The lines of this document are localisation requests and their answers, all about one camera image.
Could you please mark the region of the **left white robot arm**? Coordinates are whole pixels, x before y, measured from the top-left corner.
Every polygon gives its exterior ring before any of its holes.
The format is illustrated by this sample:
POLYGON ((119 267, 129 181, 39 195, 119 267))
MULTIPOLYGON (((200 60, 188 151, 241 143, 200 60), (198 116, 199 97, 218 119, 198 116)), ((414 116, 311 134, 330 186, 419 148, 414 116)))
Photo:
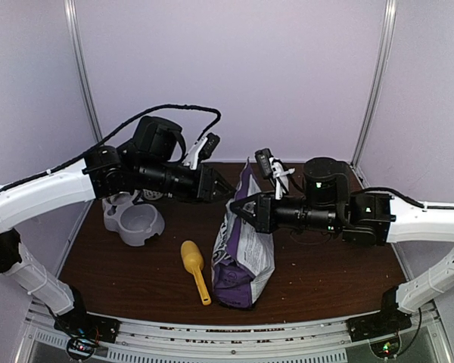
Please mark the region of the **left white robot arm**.
POLYGON ((16 226, 63 206, 134 191, 160 192, 186 203, 228 199, 235 189, 205 164, 218 143, 217 135, 205 131, 188 150, 180 125, 143 116, 132 138, 119 147, 97 144, 77 160, 0 186, 0 274, 40 299, 76 335, 89 334, 94 321, 80 292, 54 278, 29 253, 16 226))

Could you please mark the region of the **purple pet food bag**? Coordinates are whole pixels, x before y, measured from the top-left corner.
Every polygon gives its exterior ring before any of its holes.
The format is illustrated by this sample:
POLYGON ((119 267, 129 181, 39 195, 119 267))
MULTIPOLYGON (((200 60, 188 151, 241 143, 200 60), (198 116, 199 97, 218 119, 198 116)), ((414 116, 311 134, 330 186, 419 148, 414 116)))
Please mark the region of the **purple pet food bag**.
POLYGON ((270 234, 235 215, 230 206, 260 192, 250 162, 239 175, 235 195, 225 205, 211 257, 213 294, 220 304, 233 309, 252 309, 275 270, 274 243, 270 234))

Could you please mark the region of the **yellow plastic scoop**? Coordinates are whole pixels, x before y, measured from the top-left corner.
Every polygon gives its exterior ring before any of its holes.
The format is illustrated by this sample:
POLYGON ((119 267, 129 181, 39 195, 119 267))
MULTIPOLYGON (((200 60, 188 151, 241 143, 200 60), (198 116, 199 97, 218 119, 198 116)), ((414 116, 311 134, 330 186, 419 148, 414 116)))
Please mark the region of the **yellow plastic scoop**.
POLYGON ((208 306, 211 304, 211 298, 202 275, 204 258, 197 244, 192 240, 184 241, 181 245, 181 257, 185 270, 194 277, 202 304, 208 306))

